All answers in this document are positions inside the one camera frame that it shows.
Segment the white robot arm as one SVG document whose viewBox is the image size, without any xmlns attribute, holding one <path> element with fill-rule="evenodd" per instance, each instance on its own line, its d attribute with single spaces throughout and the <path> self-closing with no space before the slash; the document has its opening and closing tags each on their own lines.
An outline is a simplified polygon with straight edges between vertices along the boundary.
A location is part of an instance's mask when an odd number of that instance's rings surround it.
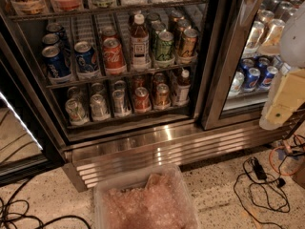
<svg viewBox="0 0 305 229">
<path fill-rule="evenodd" d="M 278 73 L 268 93 L 259 126 L 281 127 L 305 103 L 305 2 L 287 21 L 280 38 L 280 57 L 291 68 Z"/>
</svg>

